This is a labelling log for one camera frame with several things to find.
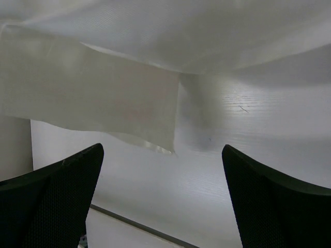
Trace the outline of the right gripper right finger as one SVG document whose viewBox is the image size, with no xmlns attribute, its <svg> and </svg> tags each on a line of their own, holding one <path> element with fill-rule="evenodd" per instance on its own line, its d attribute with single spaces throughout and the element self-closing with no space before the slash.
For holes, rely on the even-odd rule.
<svg viewBox="0 0 331 248">
<path fill-rule="evenodd" d="M 330 189 L 230 145 L 222 150 L 222 162 L 243 247 L 330 247 Z"/>
</svg>

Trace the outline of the white pleated skirt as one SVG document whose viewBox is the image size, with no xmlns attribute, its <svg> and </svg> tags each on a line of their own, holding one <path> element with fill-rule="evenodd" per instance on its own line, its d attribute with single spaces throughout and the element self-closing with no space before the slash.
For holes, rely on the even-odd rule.
<svg viewBox="0 0 331 248">
<path fill-rule="evenodd" d="M 225 83 L 330 83 L 330 1 L 1 1 L 1 113 L 174 151 L 225 118 Z"/>
</svg>

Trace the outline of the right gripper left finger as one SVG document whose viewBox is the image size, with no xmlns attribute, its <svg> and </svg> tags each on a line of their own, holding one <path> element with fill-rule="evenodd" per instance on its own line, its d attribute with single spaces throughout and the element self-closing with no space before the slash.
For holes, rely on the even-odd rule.
<svg viewBox="0 0 331 248">
<path fill-rule="evenodd" d="M 1 247 L 78 247 L 103 158 L 98 143 L 1 181 Z"/>
</svg>

